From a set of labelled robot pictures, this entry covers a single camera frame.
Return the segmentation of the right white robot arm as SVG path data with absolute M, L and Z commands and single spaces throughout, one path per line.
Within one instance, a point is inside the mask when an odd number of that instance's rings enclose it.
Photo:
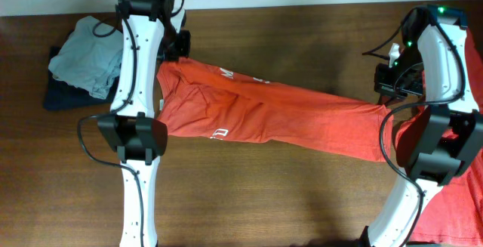
M 408 246 L 425 207 L 453 178 L 465 173 L 482 148 L 482 114 L 466 68 L 467 18 L 441 5 L 409 10 L 395 31 L 394 44 L 374 74 L 374 90 L 384 106 L 402 102 L 381 122 L 383 158 L 398 175 L 376 220 L 356 246 Z M 408 95 L 420 102 L 405 103 Z M 422 113 L 398 140 L 396 162 L 384 146 L 386 123 L 404 109 Z

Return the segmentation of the folded navy garment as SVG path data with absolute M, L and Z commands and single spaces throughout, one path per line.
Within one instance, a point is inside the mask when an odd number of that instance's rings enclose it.
M 55 57 L 62 47 L 53 47 L 50 53 L 50 61 Z M 107 99 L 94 98 L 83 89 L 68 85 L 65 82 L 54 79 L 53 74 L 48 70 L 48 88 L 45 95 L 43 107 L 46 110 L 67 110 L 78 107 L 87 107 L 112 102 L 115 89 L 118 85 L 118 77 L 109 90 Z

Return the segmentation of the folded grey t-shirt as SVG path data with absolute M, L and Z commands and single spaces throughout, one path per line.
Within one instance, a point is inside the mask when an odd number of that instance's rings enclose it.
M 57 81 L 105 100 L 120 74 L 123 35 L 94 17 L 80 19 L 48 69 Z

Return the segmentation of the red t-shirt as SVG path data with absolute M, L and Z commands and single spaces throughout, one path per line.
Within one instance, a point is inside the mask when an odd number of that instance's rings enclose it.
M 467 30 L 465 57 L 469 85 L 482 114 L 482 38 L 477 45 L 475 36 L 482 34 Z M 418 107 L 416 115 L 402 123 L 395 138 L 396 149 L 399 149 L 402 135 L 422 112 Z M 482 246 L 482 149 L 464 175 L 451 180 L 431 199 L 417 222 L 411 241 Z

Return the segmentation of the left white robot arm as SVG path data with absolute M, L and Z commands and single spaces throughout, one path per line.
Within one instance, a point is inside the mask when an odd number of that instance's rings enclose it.
M 118 87 L 97 127 L 117 154 L 124 184 L 122 246 L 156 246 L 155 179 L 168 130 L 157 120 L 155 76 L 164 62 L 188 57 L 186 12 L 175 0 L 118 0 L 123 49 Z

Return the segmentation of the orange printed t-shirt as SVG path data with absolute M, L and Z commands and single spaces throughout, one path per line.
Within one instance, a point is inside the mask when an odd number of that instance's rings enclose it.
M 265 143 L 281 141 L 372 162 L 384 160 L 392 123 L 383 105 L 269 82 L 189 58 L 164 62 L 158 120 L 177 137 Z

